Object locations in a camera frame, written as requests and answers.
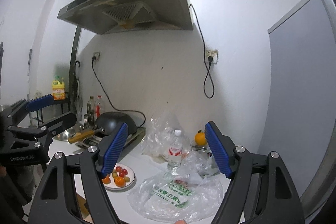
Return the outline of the oil bottle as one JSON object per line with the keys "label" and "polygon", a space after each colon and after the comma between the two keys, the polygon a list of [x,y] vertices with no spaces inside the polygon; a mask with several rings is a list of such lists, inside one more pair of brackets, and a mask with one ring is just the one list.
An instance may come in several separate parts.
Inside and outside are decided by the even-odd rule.
{"label": "oil bottle", "polygon": [[95,100],[94,96],[90,96],[89,101],[87,102],[87,115],[90,119],[94,120],[95,117]]}

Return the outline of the clear plastic bag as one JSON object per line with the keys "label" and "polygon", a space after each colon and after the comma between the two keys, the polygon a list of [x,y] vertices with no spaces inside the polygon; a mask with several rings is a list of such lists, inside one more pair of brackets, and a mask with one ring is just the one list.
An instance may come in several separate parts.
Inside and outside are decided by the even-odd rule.
{"label": "clear plastic bag", "polygon": [[174,172],[167,161],[156,163],[159,172],[140,182],[127,195],[131,208],[139,215],[158,222],[180,219],[187,223],[213,217],[228,189],[230,181],[223,174],[200,176],[190,153]]}
{"label": "clear plastic bag", "polygon": [[142,154],[158,162],[168,161],[169,147],[174,141],[175,130],[181,131],[178,141],[182,144],[182,159],[184,159],[191,149],[189,137],[177,116],[167,110],[163,111],[161,115],[152,116],[140,144]]}

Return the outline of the white round plate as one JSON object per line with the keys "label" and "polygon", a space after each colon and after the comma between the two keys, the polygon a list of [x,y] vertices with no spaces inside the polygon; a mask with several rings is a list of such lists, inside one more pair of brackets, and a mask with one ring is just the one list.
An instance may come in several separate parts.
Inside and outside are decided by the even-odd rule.
{"label": "white round plate", "polygon": [[135,182],[135,173],[131,167],[117,163],[110,174],[102,180],[106,189],[112,191],[126,190]]}

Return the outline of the black umbrella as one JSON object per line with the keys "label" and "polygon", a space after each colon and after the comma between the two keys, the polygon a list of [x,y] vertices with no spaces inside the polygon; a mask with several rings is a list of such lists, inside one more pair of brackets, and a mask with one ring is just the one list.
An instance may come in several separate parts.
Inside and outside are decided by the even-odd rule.
{"label": "black umbrella", "polygon": [[75,114],[77,114],[80,110],[79,105],[80,105],[80,82],[79,82],[79,78],[77,76],[77,68],[81,67],[81,63],[80,61],[76,60],[75,64],[74,64],[74,82],[73,82],[73,105],[74,105],[74,111]]}

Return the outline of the wall socket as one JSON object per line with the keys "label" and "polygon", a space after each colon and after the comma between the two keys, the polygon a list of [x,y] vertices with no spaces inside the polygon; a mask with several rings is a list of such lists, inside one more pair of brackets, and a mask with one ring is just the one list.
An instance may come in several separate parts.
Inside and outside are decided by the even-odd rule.
{"label": "wall socket", "polygon": [[99,61],[99,59],[100,59],[100,52],[94,52],[92,56],[92,61],[96,62]]}
{"label": "wall socket", "polygon": [[209,64],[217,64],[218,63],[218,50],[206,50],[205,58]]}

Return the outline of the right wall socket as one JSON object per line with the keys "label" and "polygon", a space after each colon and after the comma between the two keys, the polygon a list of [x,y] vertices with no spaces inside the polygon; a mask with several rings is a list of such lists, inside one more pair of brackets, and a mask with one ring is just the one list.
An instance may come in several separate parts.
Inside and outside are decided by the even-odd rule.
{"label": "right wall socket", "polygon": [[205,58],[209,64],[217,64],[218,63],[218,50],[206,50]]}

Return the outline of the orange on pot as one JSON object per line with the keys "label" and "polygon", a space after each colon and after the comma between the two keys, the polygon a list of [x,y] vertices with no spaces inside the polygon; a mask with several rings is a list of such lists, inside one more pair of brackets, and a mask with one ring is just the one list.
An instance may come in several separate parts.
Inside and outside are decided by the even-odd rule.
{"label": "orange on pot", "polygon": [[207,145],[205,133],[202,130],[199,130],[194,136],[195,144],[201,147]]}

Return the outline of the black wok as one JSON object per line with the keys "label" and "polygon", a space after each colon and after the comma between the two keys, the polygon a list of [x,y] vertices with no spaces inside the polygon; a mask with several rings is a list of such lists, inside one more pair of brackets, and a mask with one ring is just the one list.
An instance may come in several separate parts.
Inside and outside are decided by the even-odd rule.
{"label": "black wok", "polygon": [[128,126],[128,135],[133,135],[137,132],[137,126],[134,120],[127,114],[115,111],[102,113],[94,122],[95,129],[103,128],[103,132],[97,132],[95,135],[103,138],[116,128],[119,123],[125,123]]}

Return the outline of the clear water bottle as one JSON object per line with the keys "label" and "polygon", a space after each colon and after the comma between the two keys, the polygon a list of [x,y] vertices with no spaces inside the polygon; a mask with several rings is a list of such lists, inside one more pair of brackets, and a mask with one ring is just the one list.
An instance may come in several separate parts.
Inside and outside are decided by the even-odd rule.
{"label": "clear water bottle", "polygon": [[182,130],[177,129],[174,130],[173,138],[171,139],[168,149],[167,168],[169,171],[174,172],[181,166],[182,153],[183,153]]}

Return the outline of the yellow detergent bottle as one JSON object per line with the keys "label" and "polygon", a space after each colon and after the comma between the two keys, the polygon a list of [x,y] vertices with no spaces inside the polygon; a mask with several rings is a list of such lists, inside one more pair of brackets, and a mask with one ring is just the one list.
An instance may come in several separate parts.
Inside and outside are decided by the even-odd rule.
{"label": "yellow detergent bottle", "polygon": [[56,76],[52,81],[52,95],[54,100],[64,100],[66,98],[66,87],[63,78]]}

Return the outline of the large orange mandarin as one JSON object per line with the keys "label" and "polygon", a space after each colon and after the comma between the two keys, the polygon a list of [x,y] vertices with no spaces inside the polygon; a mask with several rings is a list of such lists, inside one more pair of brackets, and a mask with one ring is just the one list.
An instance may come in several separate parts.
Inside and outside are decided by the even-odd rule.
{"label": "large orange mandarin", "polygon": [[114,178],[114,184],[119,188],[125,186],[126,182],[124,180],[124,177],[119,177],[118,176],[118,177]]}

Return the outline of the red label sauce bottle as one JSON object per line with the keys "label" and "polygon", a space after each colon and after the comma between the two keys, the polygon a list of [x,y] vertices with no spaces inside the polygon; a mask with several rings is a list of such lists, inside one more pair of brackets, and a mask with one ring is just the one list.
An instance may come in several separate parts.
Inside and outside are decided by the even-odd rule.
{"label": "red label sauce bottle", "polygon": [[104,105],[104,101],[102,100],[102,96],[98,96],[96,103],[95,103],[95,119],[97,119],[98,117],[100,117],[105,110],[105,105]]}

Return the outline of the clear plastic bag back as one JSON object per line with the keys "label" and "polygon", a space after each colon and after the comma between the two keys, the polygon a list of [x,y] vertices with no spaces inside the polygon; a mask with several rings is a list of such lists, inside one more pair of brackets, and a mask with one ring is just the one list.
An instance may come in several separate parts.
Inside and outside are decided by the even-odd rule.
{"label": "clear plastic bag back", "polygon": [[181,131],[178,141],[182,144],[182,159],[184,159],[191,149],[189,137],[177,116],[167,110],[163,111],[161,115],[152,116],[140,144],[142,154],[158,162],[168,161],[169,147],[174,141],[175,130]]}

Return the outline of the grey door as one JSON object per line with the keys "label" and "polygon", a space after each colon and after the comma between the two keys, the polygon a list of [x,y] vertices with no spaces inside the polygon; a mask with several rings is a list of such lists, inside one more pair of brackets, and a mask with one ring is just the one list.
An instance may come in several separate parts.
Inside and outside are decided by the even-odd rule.
{"label": "grey door", "polygon": [[309,217],[335,187],[335,0],[301,0],[268,34],[270,96],[258,152],[280,154]]}

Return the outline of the steel induction cooker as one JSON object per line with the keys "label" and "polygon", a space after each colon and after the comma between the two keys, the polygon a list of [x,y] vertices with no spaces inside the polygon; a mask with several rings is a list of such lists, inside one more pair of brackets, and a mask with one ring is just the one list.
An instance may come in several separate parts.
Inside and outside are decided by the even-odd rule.
{"label": "steel induction cooker", "polygon": [[126,138],[126,141],[120,142],[122,138],[117,138],[115,137],[113,140],[108,141],[110,137],[107,137],[105,135],[92,135],[88,138],[85,138],[84,140],[78,141],[75,143],[76,146],[82,148],[82,149],[87,149],[90,146],[96,146],[98,147],[99,143],[103,140],[103,144],[112,144],[112,148],[118,148],[120,144],[124,144],[122,151],[120,152],[119,159],[123,159],[133,148],[135,148],[143,139],[146,133],[146,128],[141,127],[137,129],[136,133],[128,135]]}

